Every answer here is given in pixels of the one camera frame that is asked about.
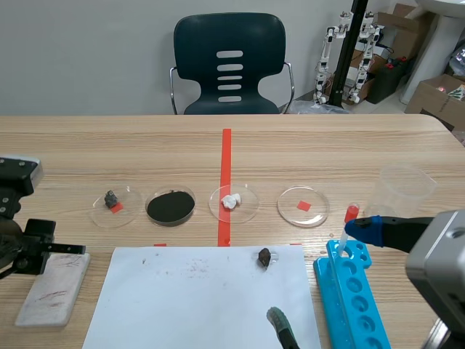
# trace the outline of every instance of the red test tube cap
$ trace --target red test tube cap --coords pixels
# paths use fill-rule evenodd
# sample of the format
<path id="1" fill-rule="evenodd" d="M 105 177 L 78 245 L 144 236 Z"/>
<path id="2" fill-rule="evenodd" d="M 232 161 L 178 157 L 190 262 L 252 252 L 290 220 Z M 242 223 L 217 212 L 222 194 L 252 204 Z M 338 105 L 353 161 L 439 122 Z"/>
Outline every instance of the red test tube cap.
<path id="1" fill-rule="evenodd" d="M 354 220 L 358 216 L 358 212 L 360 211 L 360 206 L 355 202 L 352 202 L 349 207 L 347 207 L 346 217 L 344 218 L 344 222 L 347 223 L 350 220 Z"/>

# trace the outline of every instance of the blue test tube rack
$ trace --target blue test tube rack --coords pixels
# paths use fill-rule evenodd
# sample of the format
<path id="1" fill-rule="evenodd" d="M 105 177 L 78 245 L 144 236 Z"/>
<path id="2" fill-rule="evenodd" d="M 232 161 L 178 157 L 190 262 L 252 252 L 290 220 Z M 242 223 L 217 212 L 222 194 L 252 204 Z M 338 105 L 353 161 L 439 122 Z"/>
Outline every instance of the blue test tube rack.
<path id="1" fill-rule="evenodd" d="M 348 241 L 337 253 L 338 240 L 326 244 L 328 257 L 313 263 L 333 349 L 390 349 L 365 269 L 371 258 L 364 243 Z"/>

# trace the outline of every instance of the wooden table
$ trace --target wooden table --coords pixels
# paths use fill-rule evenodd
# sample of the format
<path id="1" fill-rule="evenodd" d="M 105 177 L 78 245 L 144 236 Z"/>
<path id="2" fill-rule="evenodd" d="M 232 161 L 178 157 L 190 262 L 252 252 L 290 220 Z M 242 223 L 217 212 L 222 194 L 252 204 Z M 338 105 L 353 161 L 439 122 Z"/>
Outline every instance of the wooden table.
<path id="1" fill-rule="evenodd" d="M 55 220 L 56 242 L 85 244 L 92 256 L 64 329 L 15 328 L 34 277 L 0 281 L 0 348 L 81 348 L 117 246 L 216 246 L 218 224 L 208 202 L 219 186 L 224 128 L 232 129 L 232 182 L 253 185 L 261 199 L 253 220 L 232 226 L 231 244 L 304 245 L 323 348 L 330 345 L 312 262 L 339 237 L 348 203 L 366 203 L 380 169 L 409 163 L 438 182 L 421 215 L 463 205 L 465 151 L 429 116 L 0 117 L 0 151 L 36 156 L 46 172 L 36 193 L 22 200 L 16 221 L 24 227 L 28 218 Z M 131 185 L 144 198 L 162 185 L 186 185 L 196 196 L 195 214 L 176 228 L 154 225 L 144 212 L 121 228 L 98 228 L 89 210 L 116 184 Z M 277 197 L 295 184 L 327 195 L 331 212 L 323 225 L 298 228 L 280 217 Z M 405 276 L 405 255 L 370 251 L 368 278 L 392 347 L 420 348 L 435 316 Z"/>

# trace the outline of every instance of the chair leg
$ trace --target chair leg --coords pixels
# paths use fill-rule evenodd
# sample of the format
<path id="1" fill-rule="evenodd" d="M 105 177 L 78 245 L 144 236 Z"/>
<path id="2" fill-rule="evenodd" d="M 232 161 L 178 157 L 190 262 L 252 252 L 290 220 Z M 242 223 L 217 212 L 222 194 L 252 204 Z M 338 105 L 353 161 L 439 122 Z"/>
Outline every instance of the chair leg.
<path id="1" fill-rule="evenodd" d="M 173 87 L 173 71 L 176 71 L 177 67 L 173 67 L 169 70 L 169 94 L 171 95 L 171 106 L 173 107 L 174 115 L 177 115 L 176 103 L 174 102 L 174 87 Z"/>
<path id="2" fill-rule="evenodd" d="M 287 63 L 287 62 L 284 62 L 284 65 L 287 65 L 288 67 L 288 70 L 289 70 L 289 78 L 291 80 L 291 99 L 289 100 L 289 103 L 288 105 L 284 108 L 284 111 L 282 112 L 282 114 L 286 114 L 289 107 L 291 106 L 291 102 L 292 100 L 294 99 L 294 90 L 295 90 L 295 86 L 294 86 L 294 75 L 292 74 L 292 66 L 290 63 Z"/>

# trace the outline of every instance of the clear plastic cup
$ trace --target clear plastic cup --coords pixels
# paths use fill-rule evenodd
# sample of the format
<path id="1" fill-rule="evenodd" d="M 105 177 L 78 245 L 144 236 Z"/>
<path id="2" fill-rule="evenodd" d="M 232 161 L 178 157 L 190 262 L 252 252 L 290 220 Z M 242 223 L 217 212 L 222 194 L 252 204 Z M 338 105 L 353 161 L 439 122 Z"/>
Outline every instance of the clear plastic cup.
<path id="1" fill-rule="evenodd" d="M 386 166 L 365 208 L 365 216 L 412 217 L 436 187 L 430 176 L 413 166 Z"/>

